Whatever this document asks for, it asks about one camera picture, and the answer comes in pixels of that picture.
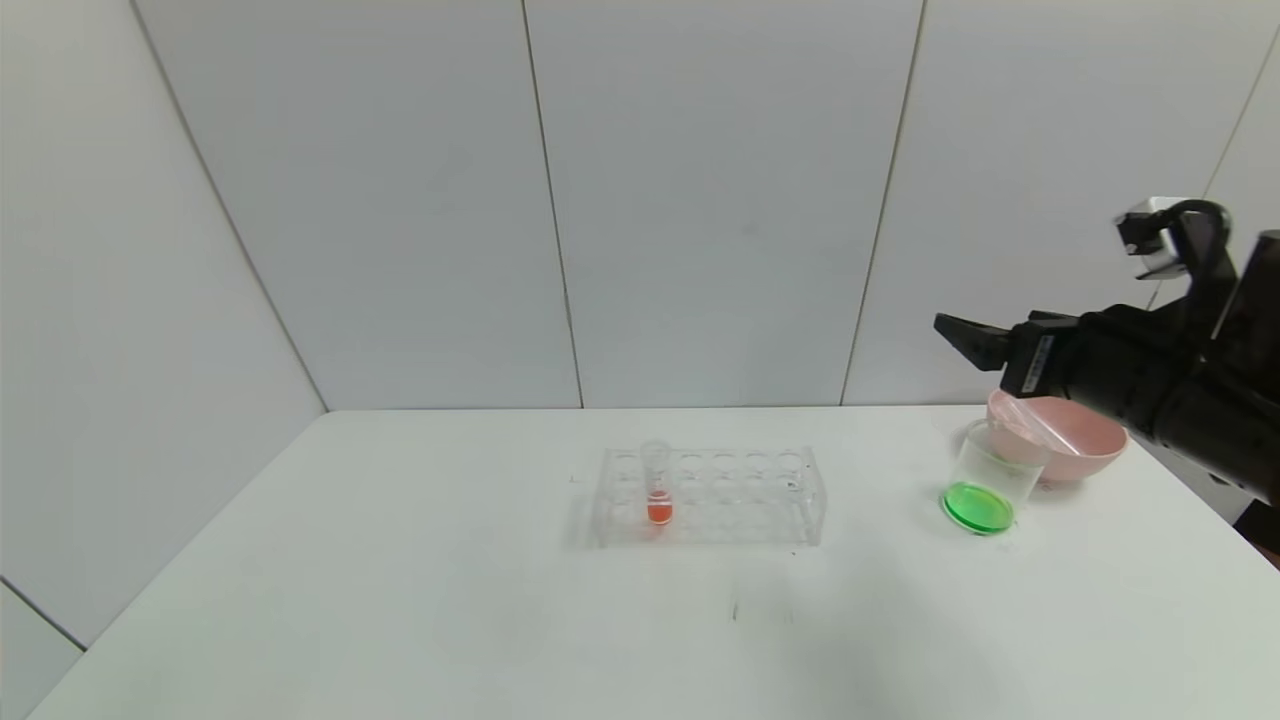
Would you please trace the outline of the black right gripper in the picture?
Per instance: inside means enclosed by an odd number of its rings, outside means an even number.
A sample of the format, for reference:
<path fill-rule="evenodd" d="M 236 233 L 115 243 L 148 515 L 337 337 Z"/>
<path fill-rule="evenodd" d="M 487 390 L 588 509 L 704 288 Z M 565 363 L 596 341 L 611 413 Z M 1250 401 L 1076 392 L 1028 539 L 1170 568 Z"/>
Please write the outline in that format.
<path fill-rule="evenodd" d="M 937 313 L 933 329 L 975 369 L 1004 369 L 1006 393 L 1065 398 L 1142 437 L 1152 436 L 1175 374 L 1170 334 L 1125 305 L 1080 316 L 1033 311 L 1011 331 Z"/>

